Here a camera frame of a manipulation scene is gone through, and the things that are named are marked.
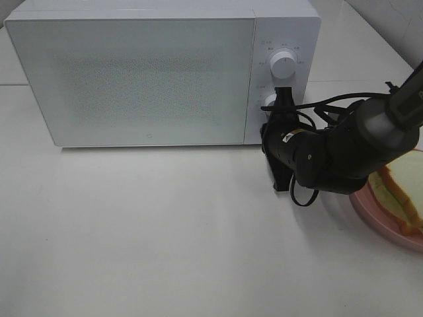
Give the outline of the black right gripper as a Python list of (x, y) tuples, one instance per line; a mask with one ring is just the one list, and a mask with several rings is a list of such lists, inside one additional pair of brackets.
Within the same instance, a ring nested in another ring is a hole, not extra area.
[(313, 120), (296, 111), (291, 87), (276, 87), (276, 100), (268, 121), (260, 134), (276, 192), (288, 192), (293, 171), (296, 169), (295, 153), (304, 138), (317, 132)]

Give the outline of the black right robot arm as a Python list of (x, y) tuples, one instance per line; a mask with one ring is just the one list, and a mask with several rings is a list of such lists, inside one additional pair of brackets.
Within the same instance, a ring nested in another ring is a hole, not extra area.
[(351, 194), (372, 172), (412, 150), (422, 127), (422, 66), (387, 94), (342, 94), (295, 105), (289, 87), (277, 87), (276, 99), (261, 128), (277, 192), (295, 185)]

